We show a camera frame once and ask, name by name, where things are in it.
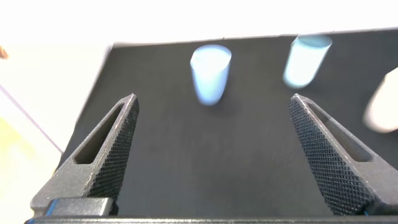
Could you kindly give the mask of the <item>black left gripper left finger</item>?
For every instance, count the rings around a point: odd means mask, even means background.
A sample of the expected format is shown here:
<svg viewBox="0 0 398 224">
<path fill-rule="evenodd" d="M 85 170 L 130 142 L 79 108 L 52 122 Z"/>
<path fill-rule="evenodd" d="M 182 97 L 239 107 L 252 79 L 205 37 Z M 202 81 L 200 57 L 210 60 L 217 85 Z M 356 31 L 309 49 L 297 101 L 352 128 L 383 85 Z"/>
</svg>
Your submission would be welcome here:
<svg viewBox="0 0 398 224">
<path fill-rule="evenodd" d="M 36 193 L 30 207 L 37 217 L 62 197 L 118 199 L 139 114 L 139 100 L 119 100 Z"/>
</svg>

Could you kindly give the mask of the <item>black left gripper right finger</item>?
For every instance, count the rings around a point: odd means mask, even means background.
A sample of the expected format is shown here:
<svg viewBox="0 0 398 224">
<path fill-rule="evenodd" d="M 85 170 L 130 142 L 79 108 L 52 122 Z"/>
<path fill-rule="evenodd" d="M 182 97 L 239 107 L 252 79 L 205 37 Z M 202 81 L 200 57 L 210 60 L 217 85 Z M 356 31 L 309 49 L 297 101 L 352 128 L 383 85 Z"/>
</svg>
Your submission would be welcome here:
<svg viewBox="0 0 398 224">
<path fill-rule="evenodd" d="M 289 115 L 318 188 L 335 215 L 397 215 L 397 170 L 311 99 Z"/>
</svg>

